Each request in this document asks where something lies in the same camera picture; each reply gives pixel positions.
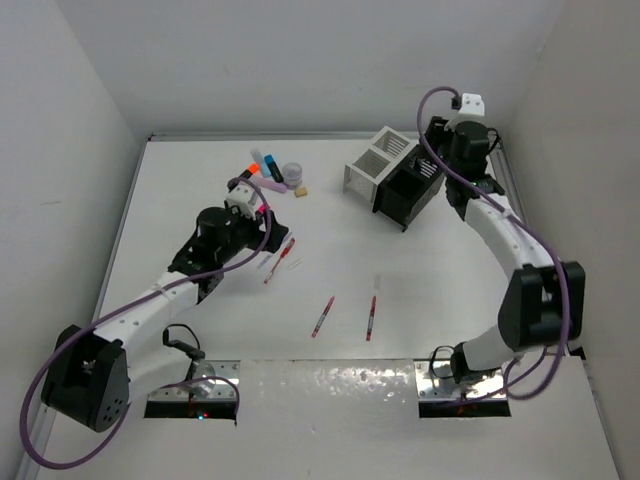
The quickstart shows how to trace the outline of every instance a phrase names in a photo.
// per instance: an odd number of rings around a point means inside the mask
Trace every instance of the wall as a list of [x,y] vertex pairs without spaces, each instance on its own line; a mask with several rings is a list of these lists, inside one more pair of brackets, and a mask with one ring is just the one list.
[[[500,125],[524,93],[562,6],[558,0],[57,1],[140,134],[413,130],[420,97],[442,83],[482,92],[489,120]],[[444,112],[446,96],[438,102]]]
[[587,271],[583,344],[624,478],[640,478],[640,3],[570,0],[507,139],[531,223]]
[[60,330],[91,318],[140,146],[53,0],[2,2],[0,64],[0,478],[9,478],[22,396]]

